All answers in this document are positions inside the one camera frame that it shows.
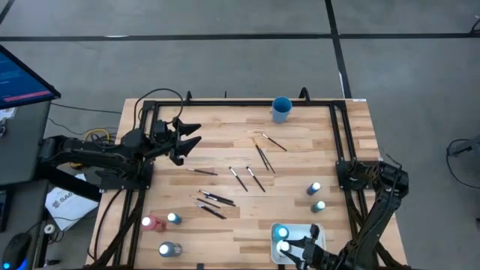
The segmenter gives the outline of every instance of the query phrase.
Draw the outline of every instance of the computer mouse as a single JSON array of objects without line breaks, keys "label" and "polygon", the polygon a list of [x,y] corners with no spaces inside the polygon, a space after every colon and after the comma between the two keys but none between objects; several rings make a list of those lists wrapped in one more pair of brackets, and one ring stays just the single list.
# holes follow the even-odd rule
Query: computer mouse
[{"label": "computer mouse", "polygon": [[18,269],[27,257],[31,241],[32,237],[27,232],[15,235],[3,252],[1,267],[5,270]]}]

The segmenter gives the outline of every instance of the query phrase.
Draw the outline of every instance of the red paint bottle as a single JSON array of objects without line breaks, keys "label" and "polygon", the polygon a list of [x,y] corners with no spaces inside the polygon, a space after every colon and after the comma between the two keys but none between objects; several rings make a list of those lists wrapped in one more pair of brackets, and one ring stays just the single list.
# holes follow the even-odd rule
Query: red paint bottle
[{"label": "red paint bottle", "polygon": [[145,231],[156,231],[161,233],[167,229],[167,222],[154,216],[148,215],[142,218],[142,227]]}]

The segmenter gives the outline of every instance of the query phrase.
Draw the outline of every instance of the black desk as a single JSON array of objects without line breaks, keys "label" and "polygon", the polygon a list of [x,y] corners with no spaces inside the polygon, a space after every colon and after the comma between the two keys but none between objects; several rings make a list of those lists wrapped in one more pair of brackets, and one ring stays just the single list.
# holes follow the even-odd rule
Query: black desk
[{"label": "black desk", "polygon": [[[49,109],[50,102],[18,108],[15,118],[7,120],[7,133],[0,138],[0,189],[12,192],[6,230],[0,232],[0,256],[13,236],[28,230],[44,215],[48,181],[32,180]],[[33,268],[40,228],[31,230],[27,269]]]}]

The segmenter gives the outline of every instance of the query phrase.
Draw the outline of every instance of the white bottle cap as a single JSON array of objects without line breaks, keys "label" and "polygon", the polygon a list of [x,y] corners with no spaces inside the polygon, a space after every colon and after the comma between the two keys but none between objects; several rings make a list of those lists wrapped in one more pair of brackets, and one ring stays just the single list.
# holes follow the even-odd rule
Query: white bottle cap
[{"label": "white bottle cap", "polygon": [[314,189],[315,191],[318,191],[320,189],[320,183],[319,182],[315,182],[312,184],[312,189]]},{"label": "white bottle cap", "polygon": [[142,219],[142,225],[143,225],[143,226],[148,226],[148,225],[150,225],[151,223],[152,223],[152,219],[150,219],[150,217],[144,217],[144,218]]},{"label": "white bottle cap", "polygon": [[158,252],[160,252],[160,254],[167,254],[168,250],[169,250],[168,245],[162,244],[158,249]]},{"label": "white bottle cap", "polygon": [[282,251],[288,251],[290,249],[290,244],[285,241],[282,241],[282,244],[280,245],[280,249]]},{"label": "white bottle cap", "polygon": [[287,229],[285,229],[285,228],[280,228],[280,229],[278,230],[278,235],[279,235],[280,237],[285,237],[285,236],[287,236],[287,233],[288,233],[288,231],[287,231]]},{"label": "white bottle cap", "polygon": [[169,221],[175,221],[177,219],[177,215],[175,213],[168,214]]},{"label": "white bottle cap", "polygon": [[323,201],[319,201],[316,203],[315,207],[319,210],[323,210],[325,208],[325,203]]}]

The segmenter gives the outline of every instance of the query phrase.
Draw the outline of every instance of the concrete floor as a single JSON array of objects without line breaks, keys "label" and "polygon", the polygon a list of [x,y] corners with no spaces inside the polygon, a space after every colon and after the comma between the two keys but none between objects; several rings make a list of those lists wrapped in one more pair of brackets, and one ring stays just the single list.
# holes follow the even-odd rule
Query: concrete floor
[{"label": "concrete floor", "polygon": [[[7,1],[1,0],[0,7]],[[468,32],[475,0],[333,1],[340,33]],[[321,0],[16,0],[0,36],[162,35],[329,32]],[[125,98],[170,87],[194,97],[342,97],[330,40],[4,42],[63,94],[58,102],[121,110]],[[354,98],[367,98],[382,152],[410,175],[397,211],[409,264],[420,269],[480,265],[475,217],[480,192],[448,172],[450,141],[480,134],[480,40],[342,40]],[[118,115],[53,107],[50,117],[80,132],[115,127]],[[70,134],[47,126],[46,136]],[[451,161],[460,179],[480,185],[476,159]],[[49,248],[62,268],[86,258],[93,220]]]}]

